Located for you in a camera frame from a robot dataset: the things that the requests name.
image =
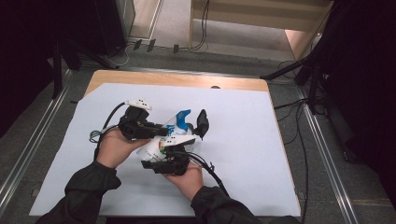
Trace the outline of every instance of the hand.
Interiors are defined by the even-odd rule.
[[[204,185],[202,177],[202,168],[192,162],[189,163],[186,173],[184,175],[163,175],[170,182],[174,183],[178,190],[192,201],[192,198],[198,190]]]
[[[116,168],[123,163],[131,153],[150,139],[127,140],[116,128],[109,131],[102,139],[96,160],[109,168]]]

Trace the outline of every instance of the metal rail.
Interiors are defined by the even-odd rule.
[[[47,132],[47,129],[49,128],[56,112],[64,100],[64,97],[69,89],[69,80],[71,76],[71,71],[67,70],[64,75],[64,88],[58,97],[54,100],[51,100],[49,103],[46,112],[44,113],[40,122],[37,124],[35,131],[33,132],[20,157],[9,173],[3,186],[0,188],[0,217],[6,211],[7,205],[11,200],[12,195],[20,184],[24,173],[26,172],[33,156],[35,155],[35,152],[37,151],[44,135]]]
[[[302,88],[297,87],[297,90],[301,99],[307,97],[305,91]],[[317,117],[312,115],[307,106],[304,107],[304,112],[314,135],[315,141],[317,142],[320,156],[323,160],[324,167],[332,184],[332,190],[334,191],[335,198],[337,199],[338,205],[340,206],[344,220],[347,224],[358,224],[359,221],[347,194],[347,190],[343,184],[343,181],[341,180],[341,176],[338,174],[337,168],[334,164],[334,161],[332,160],[332,154],[321,132]]]

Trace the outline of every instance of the floor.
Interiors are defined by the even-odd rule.
[[[133,70],[136,68],[146,69],[165,69],[177,71],[193,71],[208,73],[211,76],[224,75],[232,77],[249,77],[258,78],[260,75],[268,75],[279,67],[283,67],[292,60],[290,49],[285,41],[279,43],[271,42],[271,39],[284,40],[278,38],[281,31],[274,31],[274,36],[269,37],[270,43],[260,43],[259,46],[263,50],[252,51],[254,49],[253,42],[249,42],[249,46],[243,45],[234,40],[232,37],[221,39],[221,44],[216,45],[216,38],[210,37],[208,41],[208,49],[206,52],[181,51],[177,54],[173,53],[173,45],[178,43],[183,46],[185,38],[177,35],[177,32],[164,34],[163,28],[159,21],[164,21],[163,4],[159,19],[156,23],[152,36],[157,38],[158,47],[152,52],[147,52],[147,47],[142,46],[140,49],[128,49],[128,57],[123,52],[111,58],[113,62],[125,63],[120,70]],[[216,29],[208,27],[208,36],[220,36],[216,33]],[[175,38],[165,38],[165,36],[175,36]],[[241,46],[247,47],[246,50],[240,50]],[[35,223],[37,217],[29,217],[30,207],[35,200],[35,192],[40,189],[42,181],[50,167],[53,157],[55,156],[59,146],[61,145],[66,132],[67,126],[71,118],[73,118],[76,108],[75,102],[83,97],[84,91],[91,79],[92,73],[101,69],[101,67],[81,56],[82,67],[79,71],[67,71],[64,69],[65,76],[68,78],[68,86],[65,87],[64,98],[55,114],[51,117],[50,125],[42,135],[42,139],[35,148],[34,156],[30,160],[30,165],[26,167],[25,174],[21,178],[19,185],[15,188],[15,192],[10,199],[7,208],[0,217],[0,223]],[[302,92],[306,92],[309,88],[309,82],[302,88],[293,84],[293,73],[286,74],[275,81],[269,81],[269,88],[274,105],[283,105],[294,102],[302,97]],[[0,162],[2,169],[0,171],[0,182],[5,183],[8,174],[11,172],[17,159],[28,145],[29,138],[35,131],[35,127],[39,123],[41,117],[46,113],[49,104],[53,103],[50,99],[52,94],[52,86],[49,85],[44,89],[32,105],[20,116],[11,129],[0,139],[2,157]],[[281,120],[278,125],[284,142],[291,140],[296,134],[296,108],[290,110],[285,107],[276,111],[276,116],[284,118],[291,113],[289,117]],[[324,116],[314,116],[319,124],[321,133],[324,136],[326,146],[329,149],[334,167],[340,176],[347,199],[349,199],[353,209],[354,217],[350,220],[346,219],[343,209],[340,208],[340,198],[336,195],[337,189],[332,184],[332,178],[328,168],[323,162],[323,153],[319,149],[317,139],[312,132],[312,123],[309,119],[309,113],[303,113],[299,128],[303,135],[304,145],[306,148],[308,164],[309,164],[309,198],[305,223],[396,223],[396,213],[391,206],[387,195],[379,184],[378,177],[370,168],[364,164],[350,164],[344,161],[342,155],[341,144],[335,135],[332,125]],[[300,140],[297,138],[291,144],[285,145],[288,156],[290,170],[296,186],[297,195],[299,196],[301,207],[304,208],[305,191],[305,172],[304,172],[304,153]],[[264,223],[274,219],[273,217],[261,217]],[[97,223],[105,223],[105,219],[100,217]]]
[[[162,8],[161,0],[134,0],[134,26],[130,37],[151,39],[158,14]]]
[[[156,39],[155,46],[158,47],[188,46],[191,1],[162,0],[161,3],[157,3],[157,1],[134,0],[134,2],[138,20],[137,31],[142,27],[145,27],[144,30],[155,27],[153,32],[145,35],[143,39]],[[157,7],[161,12],[158,16],[152,13]],[[275,61],[294,60],[289,44],[284,44],[288,39],[285,31],[281,29],[207,21],[206,33],[205,44],[198,51]],[[141,34],[134,31],[131,36],[135,39],[141,38]],[[192,46],[197,46],[201,39],[202,21],[194,20]]]

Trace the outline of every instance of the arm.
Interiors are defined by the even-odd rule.
[[[227,197],[220,188],[203,186],[192,199],[191,207],[204,223],[260,223],[242,203]]]
[[[73,174],[64,190],[65,196],[36,224],[95,223],[103,195],[120,186],[115,168],[148,142],[148,139],[126,140],[119,129],[107,133],[96,161]]]
[[[227,197],[220,188],[204,186],[202,169],[190,162],[184,175],[165,175],[191,201],[198,220],[204,223],[261,223],[240,202]]]

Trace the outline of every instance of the person's left hand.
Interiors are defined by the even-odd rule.
[[[109,131],[102,139],[96,160],[109,168],[116,168],[123,163],[131,153],[151,139],[127,140],[119,128]]]

